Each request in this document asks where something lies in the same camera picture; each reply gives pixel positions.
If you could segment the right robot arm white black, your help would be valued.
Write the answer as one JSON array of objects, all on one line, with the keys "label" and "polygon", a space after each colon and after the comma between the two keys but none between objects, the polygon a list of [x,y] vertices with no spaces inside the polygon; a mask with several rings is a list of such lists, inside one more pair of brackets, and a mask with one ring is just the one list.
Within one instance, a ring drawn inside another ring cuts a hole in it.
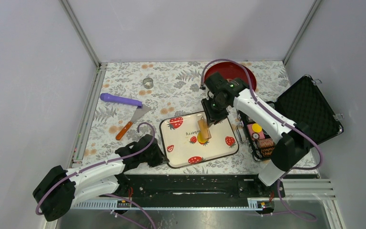
[{"label": "right robot arm white black", "polygon": [[219,73],[214,73],[204,85],[213,95],[201,101],[208,126],[226,119],[230,106],[259,124],[273,140],[271,161],[258,174],[259,180],[254,184],[256,194],[267,196],[273,191],[273,183],[310,151],[313,141],[305,134],[309,126],[297,124],[277,112],[240,78],[227,81]]}]

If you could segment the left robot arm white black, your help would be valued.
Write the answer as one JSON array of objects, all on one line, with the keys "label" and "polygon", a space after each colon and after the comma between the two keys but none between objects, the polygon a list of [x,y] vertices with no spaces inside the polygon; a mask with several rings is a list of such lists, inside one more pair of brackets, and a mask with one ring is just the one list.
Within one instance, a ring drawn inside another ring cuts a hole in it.
[{"label": "left robot arm white black", "polygon": [[36,213],[50,222],[88,199],[112,193],[123,196],[129,189],[128,182],[122,179],[124,172],[140,164],[156,167],[168,161],[157,139],[146,134],[95,163],[70,169],[55,166],[32,193],[37,202]]}]

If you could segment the yellow dough lump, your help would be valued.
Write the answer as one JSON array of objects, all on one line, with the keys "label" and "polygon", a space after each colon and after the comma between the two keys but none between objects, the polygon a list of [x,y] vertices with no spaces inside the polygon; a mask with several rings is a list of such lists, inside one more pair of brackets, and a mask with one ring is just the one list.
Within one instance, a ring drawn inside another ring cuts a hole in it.
[{"label": "yellow dough lump", "polygon": [[201,133],[199,133],[199,134],[197,135],[197,142],[198,142],[199,144],[201,144],[201,145],[207,145],[207,144],[208,144],[208,139],[203,138],[202,134],[201,134]]}]

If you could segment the strawberry print tray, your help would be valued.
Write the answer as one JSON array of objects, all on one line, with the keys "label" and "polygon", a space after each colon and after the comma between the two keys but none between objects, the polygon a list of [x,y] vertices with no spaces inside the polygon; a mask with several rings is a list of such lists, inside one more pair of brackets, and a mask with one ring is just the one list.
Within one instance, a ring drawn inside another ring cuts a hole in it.
[{"label": "strawberry print tray", "polygon": [[204,112],[164,119],[160,133],[165,155],[171,168],[181,168],[238,152],[239,145],[229,119],[209,128],[210,139],[204,139],[198,121]]}]

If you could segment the wooden dough roller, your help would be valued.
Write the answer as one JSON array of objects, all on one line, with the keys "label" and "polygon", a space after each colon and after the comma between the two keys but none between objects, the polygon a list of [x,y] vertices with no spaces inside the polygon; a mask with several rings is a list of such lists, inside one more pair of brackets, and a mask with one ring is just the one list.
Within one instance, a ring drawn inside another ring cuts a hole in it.
[{"label": "wooden dough roller", "polygon": [[209,131],[207,121],[204,117],[201,117],[198,120],[198,126],[199,126],[199,130],[200,130],[200,133],[202,134],[203,138],[209,140],[211,138],[211,134],[210,134],[210,131]]}]

